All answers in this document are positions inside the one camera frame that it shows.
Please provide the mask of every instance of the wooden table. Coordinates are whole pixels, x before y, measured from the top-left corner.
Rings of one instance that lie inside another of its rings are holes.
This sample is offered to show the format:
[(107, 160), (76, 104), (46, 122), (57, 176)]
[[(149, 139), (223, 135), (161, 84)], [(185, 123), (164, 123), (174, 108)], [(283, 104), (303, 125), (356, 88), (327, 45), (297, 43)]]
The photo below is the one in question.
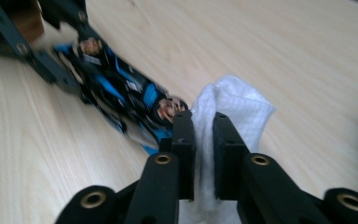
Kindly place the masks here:
[[(277, 108), (260, 151), (303, 190), (358, 191), (358, 2), (87, 3), (112, 49), (190, 105), (224, 74), (259, 89)], [(47, 26), (36, 45), (75, 38)], [(0, 223), (52, 223), (85, 187), (128, 186), (146, 158), (92, 106), (0, 57)]]

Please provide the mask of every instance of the blue object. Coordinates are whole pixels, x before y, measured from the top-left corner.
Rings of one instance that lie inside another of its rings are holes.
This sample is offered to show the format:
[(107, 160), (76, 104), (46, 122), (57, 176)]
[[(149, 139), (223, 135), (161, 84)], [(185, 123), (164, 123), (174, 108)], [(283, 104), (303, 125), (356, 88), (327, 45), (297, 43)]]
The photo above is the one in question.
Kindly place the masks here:
[(161, 142), (161, 139), (163, 138), (172, 138), (172, 130), (164, 131), (164, 130), (154, 129), (153, 133), (156, 135), (159, 142)]
[(149, 84), (146, 88), (145, 95), (144, 95), (144, 103), (147, 105), (148, 108), (153, 106), (156, 99), (158, 97), (157, 89), (155, 84)]
[(56, 45), (54, 46), (54, 49), (58, 52), (62, 52), (64, 54), (69, 54), (70, 53), (70, 48), (72, 47), (72, 43), (70, 44), (61, 44), (61, 45)]
[(109, 55), (109, 56), (115, 56), (115, 53), (108, 47), (106, 47), (106, 53)]
[(154, 155), (154, 154), (156, 154), (156, 153), (158, 153), (158, 150), (157, 149), (155, 149), (155, 148), (152, 148), (152, 147), (148, 147), (147, 145), (141, 145), (143, 148), (144, 148), (144, 150), (147, 152), (147, 154), (149, 154), (150, 156), (151, 155)]

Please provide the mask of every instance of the brass screw hole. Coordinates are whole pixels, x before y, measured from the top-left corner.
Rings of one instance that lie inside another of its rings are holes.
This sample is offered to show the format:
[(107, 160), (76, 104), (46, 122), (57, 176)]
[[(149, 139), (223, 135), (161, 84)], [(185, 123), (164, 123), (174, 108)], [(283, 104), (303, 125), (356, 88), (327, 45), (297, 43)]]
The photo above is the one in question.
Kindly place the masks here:
[(338, 194), (338, 201), (345, 207), (358, 212), (358, 198), (350, 194)]
[(168, 155), (159, 155), (155, 158), (155, 162), (161, 165), (165, 165), (171, 162), (171, 157)]
[(254, 162), (257, 165), (268, 165), (269, 164), (269, 159), (267, 159), (264, 156), (253, 156), (252, 157), (252, 162)]
[(100, 206), (106, 201), (106, 194), (102, 191), (94, 191), (84, 196), (80, 205), (84, 208), (95, 208)]

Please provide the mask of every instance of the wood grain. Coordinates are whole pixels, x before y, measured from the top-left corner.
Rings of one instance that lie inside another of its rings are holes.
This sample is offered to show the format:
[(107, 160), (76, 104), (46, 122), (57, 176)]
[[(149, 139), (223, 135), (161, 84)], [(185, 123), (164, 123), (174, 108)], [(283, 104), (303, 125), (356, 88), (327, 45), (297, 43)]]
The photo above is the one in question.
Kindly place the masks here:
[[(261, 139), (305, 191), (358, 191), (358, 3), (88, 1), (125, 60), (191, 105), (235, 74), (277, 108)], [(35, 48), (75, 39), (48, 25)], [(120, 190), (147, 155), (91, 106), (0, 58), (0, 223), (52, 223), (79, 190)]]

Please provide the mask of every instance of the white cloth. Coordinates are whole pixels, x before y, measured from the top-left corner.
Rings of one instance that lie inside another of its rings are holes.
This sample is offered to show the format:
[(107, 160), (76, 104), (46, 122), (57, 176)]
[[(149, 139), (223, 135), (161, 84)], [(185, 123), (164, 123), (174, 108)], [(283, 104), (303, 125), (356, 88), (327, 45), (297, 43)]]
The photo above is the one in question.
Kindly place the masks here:
[(180, 202), (179, 223), (241, 223), (237, 202), (222, 202), (214, 197), (214, 114), (227, 115), (249, 150), (257, 152), (261, 133), (274, 110), (260, 92), (232, 75), (221, 77), (204, 88), (191, 108), (197, 142), (195, 200)]

